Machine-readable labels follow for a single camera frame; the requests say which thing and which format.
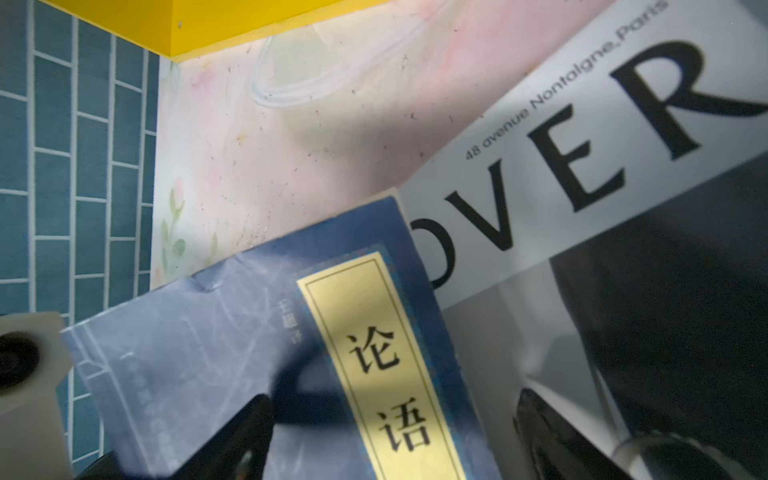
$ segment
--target pink floral surface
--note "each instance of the pink floral surface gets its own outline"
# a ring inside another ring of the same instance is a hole
[[[399,186],[611,3],[395,0],[164,61],[152,287]]]

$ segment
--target blue book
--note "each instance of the blue book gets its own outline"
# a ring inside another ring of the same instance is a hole
[[[62,335],[129,475],[173,474],[266,393],[266,479],[500,478],[394,197]]]

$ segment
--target black round hole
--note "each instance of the black round hole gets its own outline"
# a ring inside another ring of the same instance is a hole
[[[40,363],[40,350],[19,333],[0,336],[0,393],[24,382]]]

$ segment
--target yellow surface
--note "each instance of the yellow surface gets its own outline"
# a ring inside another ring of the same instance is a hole
[[[297,283],[344,386],[376,477],[465,480],[419,344],[381,254],[341,263]],[[392,338],[377,333],[371,346],[362,349],[370,326],[391,333]],[[369,365],[367,373],[354,351],[356,346]],[[398,362],[380,369],[372,354],[374,346],[380,349],[383,365],[395,362],[395,357]],[[410,399],[414,400],[407,406],[404,421],[399,406]],[[418,417],[413,408],[418,409]],[[396,450],[385,425],[390,425],[399,443]],[[428,444],[421,427],[425,427]],[[415,445],[412,449],[406,442],[408,432]]]
[[[183,61],[386,0],[43,0],[147,50]]]

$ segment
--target yellow label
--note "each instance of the yellow label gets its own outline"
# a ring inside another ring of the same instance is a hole
[[[465,480],[419,344],[381,253],[298,281],[379,480]]]

